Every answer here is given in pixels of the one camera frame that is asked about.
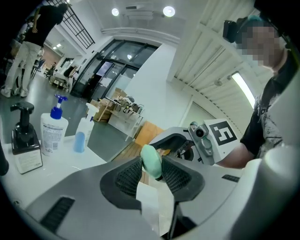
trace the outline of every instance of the blue pump head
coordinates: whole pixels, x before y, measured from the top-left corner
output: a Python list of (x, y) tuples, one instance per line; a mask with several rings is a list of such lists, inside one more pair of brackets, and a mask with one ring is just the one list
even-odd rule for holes
[(62, 116), (62, 109), (60, 108), (60, 105), (62, 101), (67, 101), (68, 98), (63, 95), (55, 94), (55, 96), (58, 98), (58, 103), (56, 106), (54, 106), (51, 110), (50, 117), (53, 119), (61, 119)]

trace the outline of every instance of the black top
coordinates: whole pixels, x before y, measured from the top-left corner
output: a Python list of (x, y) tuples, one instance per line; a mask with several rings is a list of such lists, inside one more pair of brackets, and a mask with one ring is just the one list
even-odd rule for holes
[(56, 24), (60, 24), (63, 14), (54, 6), (42, 6), (39, 10), (40, 17), (37, 20), (37, 33), (32, 32), (30, 28), (24, 41), (43, 46), (44, 42)]
[(75, 68), (75, 66), (70, 66), (70, 67), (64, 72), (64, 76), (65, 76), (65, 77), (69, 77), (70, 73), (73, 71), (74, 68)]
[(240, 142), (256, 158), (262, 158), (268, 150), (282, 142), (281, 134), (271, 119), (268, 109), (292, 80), (297, 68), (298, 65), (289, 52), (286, 63), (279, 70), (278, 74), (268, 81), (262, 95), (255, 103), (251, 121)]

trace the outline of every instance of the white bottle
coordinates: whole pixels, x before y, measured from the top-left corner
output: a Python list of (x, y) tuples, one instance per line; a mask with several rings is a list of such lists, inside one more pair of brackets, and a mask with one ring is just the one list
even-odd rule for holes
[(63, 146), (63, 139), (68, 127), (68, 120), (62, 117), (62, 109), (60, 107), (62, 101), (68, 98), (55, 94), (58, 98), (58, 104), (54, 106), (51, 113), (43, 113), (41, 115), (41, 151), (46, 156), (57, 154)]
[(86, 104), (88, 106), (88, 115), (85, 118), (81, 118), (78, 128), (75, 134), (75, 142), (73, 149), (75, 152), (84, 152), (85, 147), (88, 145), (90, 134), (94, 127), (93, 117), (99, 109), (90, 103)]

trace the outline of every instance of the black railing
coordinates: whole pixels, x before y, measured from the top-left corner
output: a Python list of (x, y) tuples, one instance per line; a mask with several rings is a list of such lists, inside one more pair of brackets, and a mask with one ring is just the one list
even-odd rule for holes
[[(50, 5), (57, 6), (61, 3), (66, 3), (66, 0), (46, 0)], [(84, 25), (81, 23), (72, 7), (69, 5), (67, 12), (64, 15), (63, 22), (75, 35), (79, 42), (88, 49), (92, 44), (95, 43), (93, 38), (90, 36)]]

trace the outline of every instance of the ceiling light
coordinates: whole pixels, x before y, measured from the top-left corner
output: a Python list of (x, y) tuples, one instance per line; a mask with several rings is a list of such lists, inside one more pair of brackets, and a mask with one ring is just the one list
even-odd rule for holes
[(241, 75), (239, 73), (233, 74), (232, 78), (239, 85), (240, 89), (242, 89), (242, 91), (246, 95), (249, 103), (251, 104), (252, 108), (254, 108), (255, 98), (254, 98), (252, 92), (250, 91), (249, 87), (245, 83), (244, 79), (241, 77)]
[(116, 8), (114, 8), (114, 9), (112, 10), (112, 15), (118, 16), (118, 15), (119, 15), (119, 10), (116, 9)]
[(167, 17), (172, 17), (175, 15), (175, 9), (171, 6), (166, 6), (163, 10), (164, 15), (166, 15)]

